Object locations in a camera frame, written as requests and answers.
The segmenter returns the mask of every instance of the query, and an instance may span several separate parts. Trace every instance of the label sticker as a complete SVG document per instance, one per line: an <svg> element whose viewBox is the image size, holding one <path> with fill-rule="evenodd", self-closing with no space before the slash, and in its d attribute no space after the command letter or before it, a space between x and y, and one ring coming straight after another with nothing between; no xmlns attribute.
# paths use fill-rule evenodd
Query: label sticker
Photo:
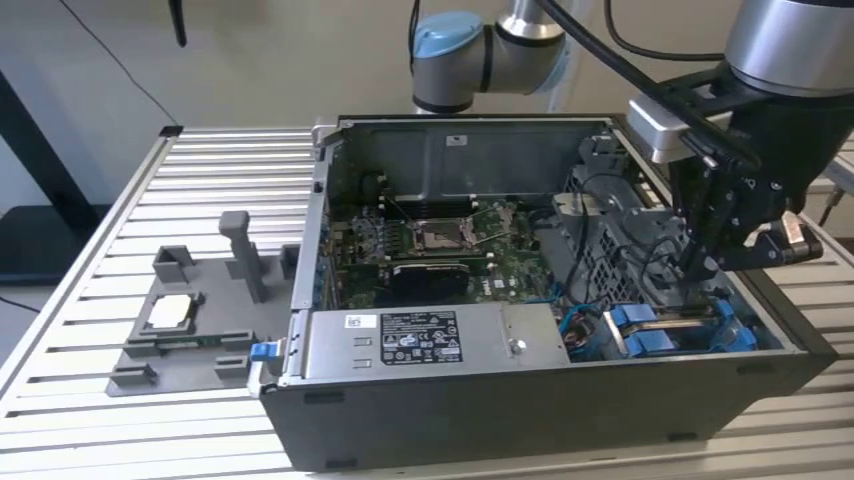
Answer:
<svg viewBox="0 0 854 480"><path fill-rule="evenodd" d="M344 328L376 328L376 315L346 315Z"/></svg>
<svg viewBox="0 0 854 480"><path fill-rule="evenodd" d="M386 365L463 361L456 312L384 313L380 338Z"/></svg>
<svg viewBox="0 0 854 480"><path fill-rule="evenodd" d="M444 145L447 147L464 147L468 145L467 135L448 135L444 137Z"/></svg>

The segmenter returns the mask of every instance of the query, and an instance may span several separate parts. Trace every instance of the white wall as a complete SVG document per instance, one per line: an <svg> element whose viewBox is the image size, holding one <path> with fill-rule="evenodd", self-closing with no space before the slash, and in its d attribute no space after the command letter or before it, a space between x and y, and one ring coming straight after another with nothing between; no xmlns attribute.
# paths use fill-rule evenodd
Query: white wall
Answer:
<svg viewBox="0 0 854 480"><path fill-rule="evenodd" d="M651 60L619 49L604 28L602 0L576 1L578 7L588 10L591 32L655 80L714 66ZM614 0L616 29L628 42L651 50L722 52L741 3L742 0ZM578 62L567 111L624 113L635 88L586 51Z"/></svg>
<svg viewBox="0 0 854 480"><path fill-rule="evenodd" d="M340 113L411 112L408 0L187 0L175 43L165 0L67 0L188 126L302 126ZM427 0L424 14L495 18L502 0ZM167 119L56 0L0 0L0 68L88 198L109 202ZM542 112L543 97L479 99ZM32 181L0 152L0 190ZM0 208L44 203L27 185Z"/></svg>

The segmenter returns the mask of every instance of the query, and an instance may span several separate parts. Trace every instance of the black stand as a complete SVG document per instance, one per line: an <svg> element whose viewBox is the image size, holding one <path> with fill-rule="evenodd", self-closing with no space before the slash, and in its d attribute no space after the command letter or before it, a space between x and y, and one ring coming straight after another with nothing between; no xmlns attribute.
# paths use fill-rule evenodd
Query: black stand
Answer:
<svg viewBox="0 0 854 480"><path fill-rule="evenodd" d="M0 72L0 136L51 206L23 206L0 219L0 286L55 285L109 206L92 206Z"/></svg>

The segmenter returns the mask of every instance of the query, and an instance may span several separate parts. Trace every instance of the green circuit board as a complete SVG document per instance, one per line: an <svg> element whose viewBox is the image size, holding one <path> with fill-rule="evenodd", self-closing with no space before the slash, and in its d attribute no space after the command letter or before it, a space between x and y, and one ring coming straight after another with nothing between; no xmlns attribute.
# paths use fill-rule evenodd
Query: green circuit board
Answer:
<svg viewBox="0 0 854 480"><path fill-rule="evenodd" d="M360 233L382 226L382 235ZM338 283L342 308L382 306L398 265L455 263L470 269L463 295L447 303L524 303L551 295L548 265L527 216L514 202L490 202L466 217L391 220L368 218L339 225Z"/></svg>

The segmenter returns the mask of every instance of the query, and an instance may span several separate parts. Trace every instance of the blue clip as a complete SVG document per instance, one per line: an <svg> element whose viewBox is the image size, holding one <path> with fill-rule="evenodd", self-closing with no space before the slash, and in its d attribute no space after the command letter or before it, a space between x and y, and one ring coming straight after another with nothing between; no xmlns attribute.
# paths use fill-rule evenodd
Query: blue clip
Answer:
<svg viewBox="0 0 854 480"><path fill-rule="evenodd" d="M624 327L658 320L652 306L646 303L618 305L611 311L614 325ZM635 332L624 339L630 357L660 355L675 351L676 347L663 330Z"/></svg>
<svg viewBox="0 0 854 480"><path fill-rule="evenodd" d="M726 300L715 300L715 309L718 310L718 314L723 321L735 320L735 310L733 310L733 305Z"/></svg>
<svg viewBox="0 0 854 480"><path fill-rule="evenodd" d="M279 356L279 342L264 342L252 345L249 350L249 360L254 362L268 362Z"/></svg>

